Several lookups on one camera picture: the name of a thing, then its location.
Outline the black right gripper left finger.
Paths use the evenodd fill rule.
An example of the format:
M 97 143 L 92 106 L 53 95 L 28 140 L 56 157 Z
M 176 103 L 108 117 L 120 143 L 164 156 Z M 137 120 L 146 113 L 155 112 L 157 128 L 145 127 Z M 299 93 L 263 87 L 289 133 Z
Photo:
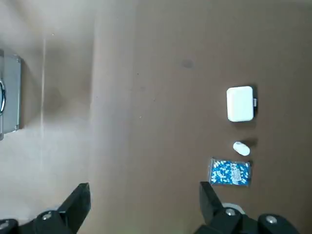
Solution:
M 79 184 L 56 210 L 48 210 L 20 225 L 16 219 L 0 221 L 2 234 L 76 234 L 91 209 L 89 183 Z

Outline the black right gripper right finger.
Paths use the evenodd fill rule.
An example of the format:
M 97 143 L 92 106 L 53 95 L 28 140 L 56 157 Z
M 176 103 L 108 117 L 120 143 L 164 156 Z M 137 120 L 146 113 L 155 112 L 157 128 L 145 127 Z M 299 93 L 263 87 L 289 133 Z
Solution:
M 199 204 L 205 224 L 196 234 L 297 234 L 299 231 L 284 217 L 262 214 L 257 220 L 238 209 L 224 207 L 207 181 L 200 182 Z

